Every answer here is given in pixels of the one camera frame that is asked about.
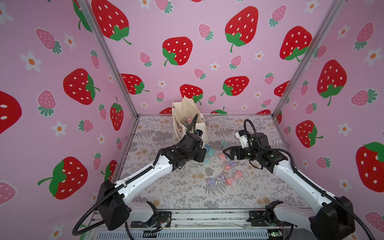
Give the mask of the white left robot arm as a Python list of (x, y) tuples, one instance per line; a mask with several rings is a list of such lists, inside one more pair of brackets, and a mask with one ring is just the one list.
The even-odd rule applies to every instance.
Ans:
[(147, 227), (162, 224), (159, 211), (152, 202), (132, 203), (132, 200), (156, 180), (187, 162), (203, 162), (206, 153), (201, 137), (189, 133), (177, 144), (160, 149), (155, 160), (140, 171), (115, 183), (105, 181), (100, 187), (97, 210), (108, 230), (115, 230), (126, 222), (138, 222)]

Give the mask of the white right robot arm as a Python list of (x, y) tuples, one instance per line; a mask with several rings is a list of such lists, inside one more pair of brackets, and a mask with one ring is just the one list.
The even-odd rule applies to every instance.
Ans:
[(272, 226), (286, 222), (306, 229), (318, 240), (343, 240), (355, 232), (353, 204), (345, 197), (336, 197), (308, 179), (290, 161), (290, 153), (272, 149), (263, 133), (236, 133), (240, 146), (229, 147), (223, 153), (230, 160), (256, 161), (291, 186), (311, 207), (310, 210), (291, 207), (274, 201), (265, 207), (264, 220)]

